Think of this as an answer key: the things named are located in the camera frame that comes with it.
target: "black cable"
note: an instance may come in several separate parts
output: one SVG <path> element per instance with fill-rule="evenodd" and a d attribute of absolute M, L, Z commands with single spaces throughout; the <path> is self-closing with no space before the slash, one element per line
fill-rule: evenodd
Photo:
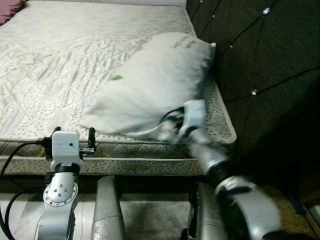
<path fill-rule="evenodd" d="M 11 210 L 11 207 L 12 207 L 12 204 L 14 203 L 14 201 L 22 194 L 25 194 L 25 193 L 29 193 L 29 192 L 32 192 L 34 190 L 38 190 L 38 189 L 43 189 L 45 188 L 46 185 L 41 185 L 41 186 L 35 186 L 35 187 L 30 187 L 28 189 L 24 189 L 18 193 L 16 193 L 13 198 L 11 198 L 11 200 L 9 201 L 8 203 L 8 206 L 6 207 L 6 210 L 5 210 L 5 216 L 4 216 L 4 224 L 6 226 L 6 229 L 10 231 L 10 227 L 9 227 L 9 215 L 10 215 L 10 210 Z"/>
<path fill-rule="evenodd" d="M 3 175 L 6 171 L 6 168 L 8 167 L 10 161 L 12 160 L 12 158 L 14 157 L 14 155 L 16 155 L 16 153 L 21 149 L 23 148 L 24 146 L 27 146 L 27 145 L 33 145 L 33 144 L 36 144 L 35 141 L 32 141 L 32 142 L 25 142 L 21 145 L 19 145 L 12 153 L 11 155 L 8 157 L 8 159 L 6 160 L 6 162 L 4 163 L 2 169 L 1 169 L 1 172 L 0 172 L 0 187 L 1 187 L 1 181 L 2 181 L 2 178 L 3 178 Z M 9 240 L 15 240 L 14 236 L 12 235 L 12 233 L 10 232 L 9 229 L 6 228 L 6 225 L 5 225 L 5 222 L 4 222 L 4 219 L 3 219 L 3 216 L 2 216 L 2 213 L 1 213 L 1 207 L 0 207 L 0 227 L 2 229 L 2 231 L 4 232 L 5 236 L 9 239 Z"/>

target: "dark upholstered headboard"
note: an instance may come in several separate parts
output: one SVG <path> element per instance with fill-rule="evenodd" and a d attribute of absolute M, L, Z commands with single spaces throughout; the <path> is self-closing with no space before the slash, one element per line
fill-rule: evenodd
<path fill-rule="evenodd" d="M 319 0 L 189 0 L 186 8 L 197 36 L 217 43 L 214 75 L 242 170 L 315 161 Z"/>

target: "quilted mattress cover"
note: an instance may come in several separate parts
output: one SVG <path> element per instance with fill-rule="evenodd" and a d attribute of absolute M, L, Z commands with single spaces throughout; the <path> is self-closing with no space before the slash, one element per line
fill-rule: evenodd
<path fill-rule="evenodd" d="M 57 126 L 79 131 L 85 146 L 88 131 L 77 122 L 97 91 L 141 43 L 166 32 L 195 35 L 185 9 L 28 1 L 0 27 L 0 166 L 20 143 L 49 136 Z M 212 76 L 203 98 L 207 133 L 232 148 L 237 136 Z M 199 174 L 183 144 L 99 133 L 96 142 L 85 174 Z M 50 162 L 43 153 L 25 147 L 7 173 L 44 174 Z"/>

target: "mattress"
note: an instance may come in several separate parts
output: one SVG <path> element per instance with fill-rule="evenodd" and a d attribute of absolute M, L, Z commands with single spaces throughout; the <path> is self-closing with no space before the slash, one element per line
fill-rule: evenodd
<path fill-rule="evenodd" d="M 85 146 L 88 131 L 77 122 L 101 86 L 141 43 L 166 32 L 195 35 L 185 9 L 28 1 L 0 28 L 0 165 L 20 143 L 49 136 L 57 126 L 79 131 Z M 237 135 L 212 76 L 203 98 L 207 133 L 232 149 Z M 96 142 L 95 155 L 85 158 L 86 174 L 132 175 L 137 161 L 148 166 L 144 175 L 175 174 L 174 164 L 182 175 L 198 174 L 184 144 L 99 133 Z M 50 163 L 43 154 L 37 146 L 25 147 L 7 172 L 44 174 Z"/>

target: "white pillow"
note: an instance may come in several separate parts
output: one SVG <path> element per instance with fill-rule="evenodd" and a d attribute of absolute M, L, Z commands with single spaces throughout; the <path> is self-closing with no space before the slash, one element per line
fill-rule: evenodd
<path fill-rule="evenodd" d="M 158 139 L 168 111 L 197 99 L 215 56 L 215 44 L 185 33 L 153 36 L 97 94 L 79 124 L 112 135 Z"/>

